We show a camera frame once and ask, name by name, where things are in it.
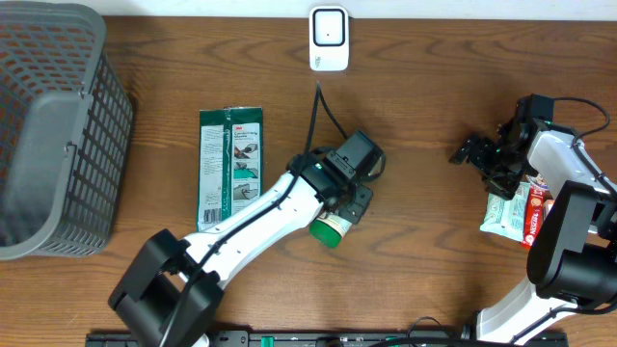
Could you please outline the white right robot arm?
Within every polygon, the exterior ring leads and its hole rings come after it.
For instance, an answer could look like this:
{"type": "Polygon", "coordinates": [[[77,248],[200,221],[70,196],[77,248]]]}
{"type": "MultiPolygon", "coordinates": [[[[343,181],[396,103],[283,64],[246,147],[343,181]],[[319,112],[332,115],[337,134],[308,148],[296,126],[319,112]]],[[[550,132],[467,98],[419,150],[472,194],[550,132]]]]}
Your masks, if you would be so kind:
{"type": "Polygon", "coordinates": [[[570,315],[616,309],[616,186],[580,134],[546,121],[508,125],[493,142],[469,136],[450,157],[472,164],[490,192],[513,198],[527,172],[548,184],[554,205],[529,250],[525,278],[479,311],[473,340],[523,345],[570,315]]]}

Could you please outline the green wipes large package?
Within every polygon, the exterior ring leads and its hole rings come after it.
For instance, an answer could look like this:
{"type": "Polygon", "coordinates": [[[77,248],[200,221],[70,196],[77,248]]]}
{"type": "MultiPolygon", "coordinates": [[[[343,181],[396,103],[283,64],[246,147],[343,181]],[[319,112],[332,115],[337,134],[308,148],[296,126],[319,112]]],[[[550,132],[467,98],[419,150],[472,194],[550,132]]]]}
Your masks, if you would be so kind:
{"type": "Polygon", "coordinates": [[[200,111],[197,230],[206,232],[262,194],[260,107],[200,111]]]}

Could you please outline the white blue round tub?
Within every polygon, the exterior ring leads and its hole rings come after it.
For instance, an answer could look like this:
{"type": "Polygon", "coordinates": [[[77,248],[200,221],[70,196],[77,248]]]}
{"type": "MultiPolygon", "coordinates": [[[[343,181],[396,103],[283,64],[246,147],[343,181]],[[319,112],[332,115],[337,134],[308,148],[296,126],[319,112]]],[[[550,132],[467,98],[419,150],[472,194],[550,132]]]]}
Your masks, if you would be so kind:
{"type": "Polygon", "coordinates": [[[538,174],[536,176],[531,176],[529,174],[526,175],[526,180],[530,183],[530,185],[537,190],[548,191],[549,186],[547,182],[538,174]]]}

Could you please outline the orange small snack packet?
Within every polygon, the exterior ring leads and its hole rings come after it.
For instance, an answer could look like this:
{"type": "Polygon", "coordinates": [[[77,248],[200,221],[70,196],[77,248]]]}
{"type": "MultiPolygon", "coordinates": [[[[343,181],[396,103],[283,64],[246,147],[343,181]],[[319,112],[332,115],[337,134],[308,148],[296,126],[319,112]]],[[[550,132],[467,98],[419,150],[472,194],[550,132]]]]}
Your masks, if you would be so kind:
{"type": "Polygon", "coordinates": [[[545,200],[543,203],[543,220],[545,221],[550,214],[550,211],[554,205],[554,200],[545,200]]]}

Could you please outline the light green wipes pack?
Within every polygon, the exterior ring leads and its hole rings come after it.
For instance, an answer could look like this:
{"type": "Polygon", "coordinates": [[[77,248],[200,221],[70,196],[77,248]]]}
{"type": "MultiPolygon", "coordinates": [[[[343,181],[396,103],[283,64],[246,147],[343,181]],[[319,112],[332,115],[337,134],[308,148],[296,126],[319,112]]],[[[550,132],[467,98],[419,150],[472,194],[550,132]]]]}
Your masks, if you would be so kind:
{"type": "Polygon", "coordinates": [[[522,182],[511,200],[489,194],[486,214],[479,229],[522,242],[529,192],[530,184],[522,182]]]}

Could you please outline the green lid jar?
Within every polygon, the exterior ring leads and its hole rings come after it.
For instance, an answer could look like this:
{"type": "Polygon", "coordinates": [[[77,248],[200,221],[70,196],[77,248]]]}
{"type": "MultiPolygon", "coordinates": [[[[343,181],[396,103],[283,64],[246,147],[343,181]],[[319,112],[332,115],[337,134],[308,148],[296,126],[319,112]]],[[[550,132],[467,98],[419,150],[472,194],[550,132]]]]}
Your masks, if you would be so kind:
{"type": "Polygon", "coordinates": [[[310,234],[328,248],[336,248],[352,223],[334,213],[323,212],[309,226],[310,234]]]}

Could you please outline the red snack stick packet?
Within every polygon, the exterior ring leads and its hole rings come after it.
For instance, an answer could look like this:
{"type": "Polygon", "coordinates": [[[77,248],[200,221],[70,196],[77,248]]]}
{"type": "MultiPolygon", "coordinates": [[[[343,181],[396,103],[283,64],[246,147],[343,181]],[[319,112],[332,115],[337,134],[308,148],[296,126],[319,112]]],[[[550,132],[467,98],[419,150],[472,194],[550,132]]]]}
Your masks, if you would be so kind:
{"type": "Polygon", "coordinates": [[[522,245],[530,249],[544,222],[545,191],[531,187],[527,200],[522,245]]]}

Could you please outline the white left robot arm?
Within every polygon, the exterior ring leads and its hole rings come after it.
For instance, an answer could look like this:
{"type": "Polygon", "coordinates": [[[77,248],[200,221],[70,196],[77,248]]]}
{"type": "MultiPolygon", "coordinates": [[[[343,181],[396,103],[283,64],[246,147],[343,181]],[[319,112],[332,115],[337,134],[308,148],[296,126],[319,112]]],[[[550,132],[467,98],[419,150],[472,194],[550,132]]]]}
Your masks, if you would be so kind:
{"type": "Polygon", "coordinates": [[[284,236],[318,223],[334,247],[357,224],[373,193],[375,166],[310,155],[241,211],[182,239],[163,229],[139,250],[108,304],[144,346],[206,346],[205,336],[230,281],[284,236]]]}

